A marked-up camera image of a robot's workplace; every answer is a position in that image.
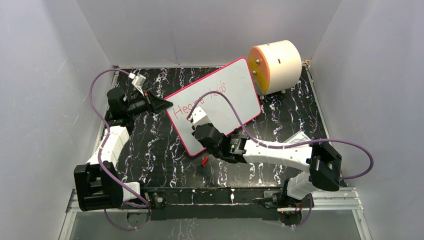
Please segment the red marker cap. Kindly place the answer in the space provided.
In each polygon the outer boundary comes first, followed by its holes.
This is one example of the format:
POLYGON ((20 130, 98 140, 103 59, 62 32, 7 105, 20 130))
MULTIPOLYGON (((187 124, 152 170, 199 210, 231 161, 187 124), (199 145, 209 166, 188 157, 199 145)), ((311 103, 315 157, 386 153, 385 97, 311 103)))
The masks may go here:
POLYGON ((204 167, 206 165, 206 163, 208 162, 209 158, 208 157, 204 157, 202 162, 201 162, 201 166, 204 167))

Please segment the pink-framed whiteboard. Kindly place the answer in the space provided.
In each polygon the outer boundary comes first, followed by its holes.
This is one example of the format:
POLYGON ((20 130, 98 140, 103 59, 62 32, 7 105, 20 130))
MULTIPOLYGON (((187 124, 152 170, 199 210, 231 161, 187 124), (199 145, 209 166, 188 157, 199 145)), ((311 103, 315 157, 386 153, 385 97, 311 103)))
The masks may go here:
POLYGON ((234 113, 243 124, 261 114, 261 105, 251 76, 247 59, 241 57, 188 86, 170 94, 165 100, 173 104, 166 110, 174 129, 191 157, 204 148, 192 136, 192 125, 187 116, 199 101, 212 124, 226 135, 240 127, 234 113))

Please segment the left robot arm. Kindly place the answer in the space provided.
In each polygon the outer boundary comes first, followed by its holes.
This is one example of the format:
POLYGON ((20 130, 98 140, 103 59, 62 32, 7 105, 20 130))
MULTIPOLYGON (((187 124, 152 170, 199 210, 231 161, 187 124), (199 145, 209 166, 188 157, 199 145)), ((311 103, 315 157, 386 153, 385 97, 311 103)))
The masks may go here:
POLYGON ((173 103, 150 91, 136 90, 127 96, 119 87, 109 90, 106 96, 109 109, 103 119, 106 126, 101 143, 92 157, 73 171, 79 208, 82 211, 114 209, 122 205, 148 208, 150 198, 143 182, 122 182, 116 166, 133 132, 135 117, 143 113, 158 114, 173 103))

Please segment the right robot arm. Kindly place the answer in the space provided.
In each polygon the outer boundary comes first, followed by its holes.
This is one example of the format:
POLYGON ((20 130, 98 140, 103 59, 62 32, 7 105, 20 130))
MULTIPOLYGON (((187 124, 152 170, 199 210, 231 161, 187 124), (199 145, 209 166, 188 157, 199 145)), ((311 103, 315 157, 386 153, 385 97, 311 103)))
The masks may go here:
POLYGON ((340 189, 341 155, 327 142, 301 143, 288 147, 280 142, 254 141, 240 134, 225 135, 212 123, 194 126, 194 138, 217 159, 231 164, 268 163, 301 172, 286 180, 279 199, 295 207, 306 195, 340 189))

